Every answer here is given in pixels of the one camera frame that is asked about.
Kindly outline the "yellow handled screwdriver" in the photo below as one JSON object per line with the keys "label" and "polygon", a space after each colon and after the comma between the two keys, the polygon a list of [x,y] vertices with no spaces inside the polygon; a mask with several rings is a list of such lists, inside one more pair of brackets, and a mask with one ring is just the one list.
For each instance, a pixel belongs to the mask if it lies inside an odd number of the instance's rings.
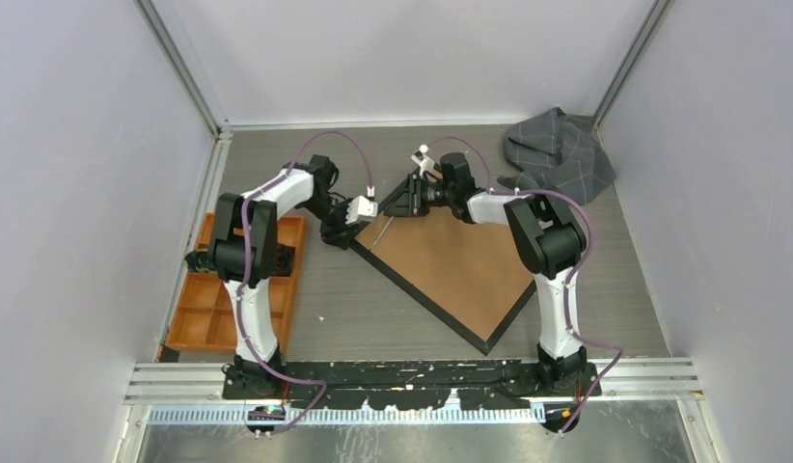
{"label": "yellow handled screwdriver", "polygon": [[384,226],[381,228],[381,230],[378,232],[377,236],[371,242],[371,246],[370,246],[371,250],[373,250],[380,243],[380,241],[384,237],[385,233],[387,232],[389,227],[392,225],[395,217],[392,216],[392,217],[388,217],[387,219],[388,220],[385,222]]}

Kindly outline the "black picture frame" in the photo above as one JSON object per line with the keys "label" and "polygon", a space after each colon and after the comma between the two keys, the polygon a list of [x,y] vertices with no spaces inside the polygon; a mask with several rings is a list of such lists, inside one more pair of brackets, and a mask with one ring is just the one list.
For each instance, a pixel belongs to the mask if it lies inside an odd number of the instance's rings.
{"label": "black picture frame", "polygon": [[425,217],[388,217],[360,230],[350,248],[387,280],[486,355],[535,296],[533,275],[516,252],[509,228],[468,225],[447,207]]}

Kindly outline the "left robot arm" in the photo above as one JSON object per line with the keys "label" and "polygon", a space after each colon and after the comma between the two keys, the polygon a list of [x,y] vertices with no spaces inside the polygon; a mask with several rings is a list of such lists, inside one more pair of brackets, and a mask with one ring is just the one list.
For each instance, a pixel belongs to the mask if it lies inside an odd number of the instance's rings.
{"label": "left robot arm", "polygon": [[346,198],[333,192],[339,177],[327,156],[290,163],[244,193],[223,193],[215,204],[208,257],[231,298],[237,344],[232,373],[246,377],[257,397],[275,397],[284,384],[281,352],[270,311],[270,282],[277,265],[278,222],[304,208],[321,223],[324,242],[347,249],[364,221],[378,212],[375,187]]}

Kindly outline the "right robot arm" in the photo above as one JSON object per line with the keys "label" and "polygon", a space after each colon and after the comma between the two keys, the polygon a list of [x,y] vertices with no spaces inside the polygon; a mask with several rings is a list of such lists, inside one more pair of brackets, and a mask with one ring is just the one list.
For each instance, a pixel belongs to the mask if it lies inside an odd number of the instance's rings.
{"label": "right robot arm", "polygon": [[588,364],[577,329],[576,298],[570,292],[590,246],[579,223],[586,214],[574,200],[554,190],[480,188],[462,152],[434,161],[427,147],[420,146],[410,158],[417,169],[386,207],[386,215],[423,217],[433,207],[447,207],[454,218],[470,225],[509,227],[522,264],[533,273],[538,295],[538,383],[549,395],[564,395]]}

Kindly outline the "grey checked cloth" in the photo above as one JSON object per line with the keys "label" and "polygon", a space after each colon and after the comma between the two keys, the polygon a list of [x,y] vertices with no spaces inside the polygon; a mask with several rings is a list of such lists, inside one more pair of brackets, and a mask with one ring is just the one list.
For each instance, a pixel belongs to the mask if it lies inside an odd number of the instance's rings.
{"label": "grey checked cloth", "polygon": [[553,189],[584,205],[616,180],[611,159],[592,136],[592,117],[570,115],[559,107],[509,127],[502,151],[518,170],[498,177],[508,189]]}

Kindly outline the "orange wooden divided tray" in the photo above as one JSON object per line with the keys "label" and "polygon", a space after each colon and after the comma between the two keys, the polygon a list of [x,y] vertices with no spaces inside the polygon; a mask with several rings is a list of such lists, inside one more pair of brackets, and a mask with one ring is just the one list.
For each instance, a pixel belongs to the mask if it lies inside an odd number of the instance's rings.
{"label": "orange wooden divided tray", "polygon": [[[196,242],[206,249],[214,215],[207,214]],[[278,221],[278,256],[270,280],[270,315],[281,350],[287,352],[308,234],[306,219],[287,215]],[[176,351],[233,354],[237,343],[232,302],[215,272],[189,273],[170,323],[165,345]]]}

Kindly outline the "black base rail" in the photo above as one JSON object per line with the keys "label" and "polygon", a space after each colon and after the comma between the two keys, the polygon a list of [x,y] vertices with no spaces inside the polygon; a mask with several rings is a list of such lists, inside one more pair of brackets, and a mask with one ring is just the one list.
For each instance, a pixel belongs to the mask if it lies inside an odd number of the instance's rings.
{"label": "black base rail", "polygon": [[279,379],[239,361],[221,367],[225,399],[272,399],[297,409],[438,410],[458,399],[466,411],[522,409],[532,398],[578,401],[596,377],[594,364],[558,380],[536,362],[481,361],[289,362]]}

